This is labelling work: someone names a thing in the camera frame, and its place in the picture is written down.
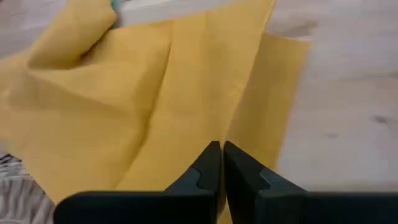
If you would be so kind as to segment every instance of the light wooden floor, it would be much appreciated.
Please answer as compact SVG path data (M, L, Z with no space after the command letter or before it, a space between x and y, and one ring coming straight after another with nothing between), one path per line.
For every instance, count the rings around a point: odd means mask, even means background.
M28 47L64 2L2 0L0 57ZM286 178L398 190L396 21L395 0L279 0L267 30L312 43L279 162Z

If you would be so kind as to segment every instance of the wooden surface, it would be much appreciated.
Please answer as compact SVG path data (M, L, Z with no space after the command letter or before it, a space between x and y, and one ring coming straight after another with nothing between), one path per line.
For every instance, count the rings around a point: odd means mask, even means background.
M0 57L28 47L64 3L0 1ZM397 19L394 0L279 0L267 30L312 43L279 162L286 178L398 190Z

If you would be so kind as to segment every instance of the gray textured cloth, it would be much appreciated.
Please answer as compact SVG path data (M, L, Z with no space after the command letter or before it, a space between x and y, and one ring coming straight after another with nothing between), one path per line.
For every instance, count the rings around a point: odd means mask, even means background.
M0 154L0 224L52 224L54 208L21 160Z

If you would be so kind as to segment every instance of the yellow cloth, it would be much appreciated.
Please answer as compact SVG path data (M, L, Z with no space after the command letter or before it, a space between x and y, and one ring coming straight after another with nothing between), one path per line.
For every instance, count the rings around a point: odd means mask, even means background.
M273 167L307 48L262 34L273 5L108 30L109 0L69 0L29 50L0 61L0 138L55 203L163 190L227 135Z

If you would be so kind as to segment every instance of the yellow fabric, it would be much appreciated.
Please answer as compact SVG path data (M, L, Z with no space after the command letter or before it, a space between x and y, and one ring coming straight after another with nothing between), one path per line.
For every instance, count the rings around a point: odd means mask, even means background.
M227 135L272 167L306 50L262 34L273 5L108 30L109 0L69 0L29 50L0 61L0 138L55 203L163 190Z

